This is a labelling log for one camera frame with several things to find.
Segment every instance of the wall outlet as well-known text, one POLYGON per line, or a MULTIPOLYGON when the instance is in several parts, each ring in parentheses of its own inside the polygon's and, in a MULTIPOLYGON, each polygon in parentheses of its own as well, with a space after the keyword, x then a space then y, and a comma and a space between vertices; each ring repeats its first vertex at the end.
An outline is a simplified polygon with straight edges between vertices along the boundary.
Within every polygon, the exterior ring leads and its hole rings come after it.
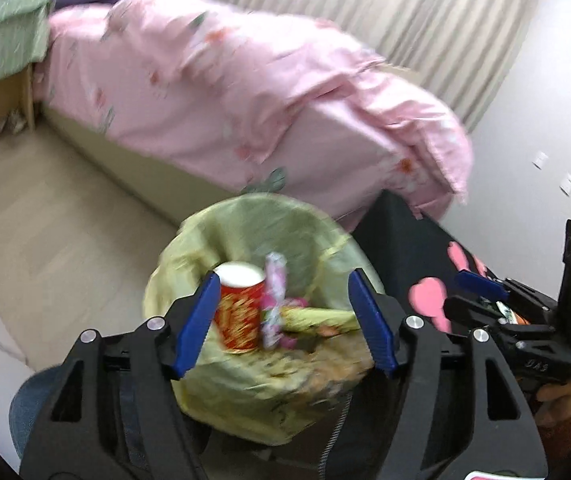
POLYGON ((565 177, 563 177, 563 180, 561 181, 561 190, 563 193, 569 196, 571 192, 571 174, 568 173, 565 177))
POLYGON ((534 160, 532 161, 532 163, 539 168, 540 170, 543 169, 543 165, 545 164, 545 161, 548 160, 548 156, 543 153, 543 152, 539 152, 536 154, 536 156, 534 157, 534 160))

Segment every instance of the red cup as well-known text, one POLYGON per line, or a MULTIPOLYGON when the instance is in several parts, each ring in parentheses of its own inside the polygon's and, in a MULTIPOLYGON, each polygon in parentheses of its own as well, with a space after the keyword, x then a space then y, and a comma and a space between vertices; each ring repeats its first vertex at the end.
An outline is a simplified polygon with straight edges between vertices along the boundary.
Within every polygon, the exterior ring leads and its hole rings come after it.
POLYGON ((221 282, 221 300, 214 313, 214 322, 226 350, 236 354, 256 350, 265 272, 243 262, 221 264, 214 272, 221 282))

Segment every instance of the garbage bag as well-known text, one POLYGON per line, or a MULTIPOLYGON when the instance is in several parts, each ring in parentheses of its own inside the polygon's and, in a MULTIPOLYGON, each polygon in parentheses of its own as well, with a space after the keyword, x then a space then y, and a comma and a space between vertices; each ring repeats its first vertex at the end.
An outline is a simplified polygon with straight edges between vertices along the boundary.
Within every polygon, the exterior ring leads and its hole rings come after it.
MULTIPOLYGON (((308 204, 275 194, 247 194, 219 202, 186 219, 160 256, 144 296, 144 316, 163 316, 190 296, 217 265, 241 261, 264 267, 272 251, 287 259, 287 295, 334 310, 343 327, 313 353, 261 349, 227 352, 213 324, 185 377, 173 383, 184 413, 247 440, 280 446, 320 420, 373 367, 351 312, 347 278, 361 267, 377 291, 383 286, 357 243, 329 216, 308 204)), ((289 323, 309 328, 303 316, 289 323)))

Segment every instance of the bed frame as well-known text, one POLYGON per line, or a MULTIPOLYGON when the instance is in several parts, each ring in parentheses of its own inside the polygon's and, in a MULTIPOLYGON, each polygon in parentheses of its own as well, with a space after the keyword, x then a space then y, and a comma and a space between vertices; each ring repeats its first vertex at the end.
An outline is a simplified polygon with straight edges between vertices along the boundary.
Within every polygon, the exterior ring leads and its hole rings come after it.
POLYGON ((156 158, 131 152, 52 108, 43 117, 67 142, 175 225, 235 193, 156 158))
POLYGON ((28 128, 35 128, 34 103, 32 101, 32 65, 21 72, 0 80, 0 119, 20 109, 28 121, 28 128))

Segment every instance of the brown sleeve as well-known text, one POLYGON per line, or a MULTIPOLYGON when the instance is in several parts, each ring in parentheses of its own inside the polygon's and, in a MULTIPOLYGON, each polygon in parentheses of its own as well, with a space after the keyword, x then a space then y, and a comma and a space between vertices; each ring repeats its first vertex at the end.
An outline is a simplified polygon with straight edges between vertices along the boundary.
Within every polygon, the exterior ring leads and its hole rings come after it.
POLYGON ((571 451, 571 417, 554 428, 539 428, 550 470, 571 451))

